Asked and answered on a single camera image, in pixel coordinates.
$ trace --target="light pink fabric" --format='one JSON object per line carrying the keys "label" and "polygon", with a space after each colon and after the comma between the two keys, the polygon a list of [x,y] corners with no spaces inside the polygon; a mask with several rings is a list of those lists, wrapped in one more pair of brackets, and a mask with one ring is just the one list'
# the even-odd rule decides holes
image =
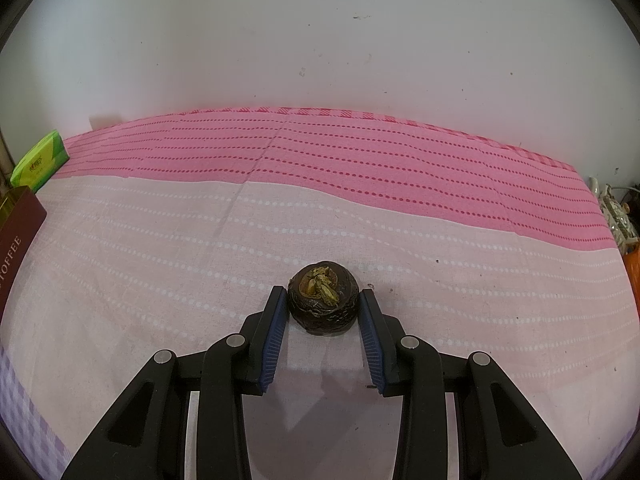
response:
{"label": "light pink fabric", "polygon": [[[587,477],[635,426],[640,338],[622,260],[575,172],[408,121],[285,112],[166,116],[65,141],[72,159],[38,193],[49,215],[0,326],[56,434],[75,452],[154,351],[208,348],[272,285],[331,259],[438,350],[491,353]],[[179,129],[192,120],[210,129]],[[365,125],[378,140],[353,139]],[[412,148],[380,148],[409,133]],[[309,155],[287,151],[299,144]],[[253,160],[187,158],[206,150]],[[285,158],[304,182],[270,173]],[[356,180],[369,195],[350,191]],[[400,405],[369,383],[356,327],[320,338],[292,322],[271,389],[245,401],[254,478],[388,478]]]}

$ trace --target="dark pink stripe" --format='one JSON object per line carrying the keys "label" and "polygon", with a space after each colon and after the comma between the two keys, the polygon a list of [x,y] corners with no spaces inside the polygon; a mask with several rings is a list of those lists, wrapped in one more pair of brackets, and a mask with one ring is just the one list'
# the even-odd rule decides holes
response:
{"label": "dark pink stripe", "polygon": [[513,231],[563,247],[614,247],[567,164],[431,126],[348,110],[236,108],[138,120],[65,141],[57,177],[248,180]]}

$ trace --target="brown box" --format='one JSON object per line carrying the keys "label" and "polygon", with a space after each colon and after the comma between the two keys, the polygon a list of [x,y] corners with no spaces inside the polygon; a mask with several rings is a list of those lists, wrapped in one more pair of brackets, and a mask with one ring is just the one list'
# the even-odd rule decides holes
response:
{"label": "brown box", "polygon": [[15,275],[46,217],[28,186],[11,189],[0,202],[0,320]]}

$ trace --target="triangular cutout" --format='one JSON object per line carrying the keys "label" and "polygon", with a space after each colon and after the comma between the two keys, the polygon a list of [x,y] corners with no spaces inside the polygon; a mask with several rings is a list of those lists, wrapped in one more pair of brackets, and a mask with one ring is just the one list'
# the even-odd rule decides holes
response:
{"label": "triangular cutout", "polygon": [[493,383],[491,393],[494,398],[495,413],[498,416],[498,425],[500,425],[502,443],[511,447],[535,440],[536,430],[529,424],[503,387]]}
{"label": "triangular cutout", "polygon": [[153,392],[153,383],[146,382],[142,385],[107,432],[107,438],[111,442],[131,447],[138,447],[142,443]]}

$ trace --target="yellow-green packet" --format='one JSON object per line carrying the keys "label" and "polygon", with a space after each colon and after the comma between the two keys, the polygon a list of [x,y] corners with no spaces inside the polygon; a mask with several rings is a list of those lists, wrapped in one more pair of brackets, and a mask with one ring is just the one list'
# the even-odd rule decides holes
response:
{"label": "yellow-green packet", "polygon": [[11,174],[11,184],[29,186],[36,192],[68,160],[62,138],[53,130],[18,162]]}

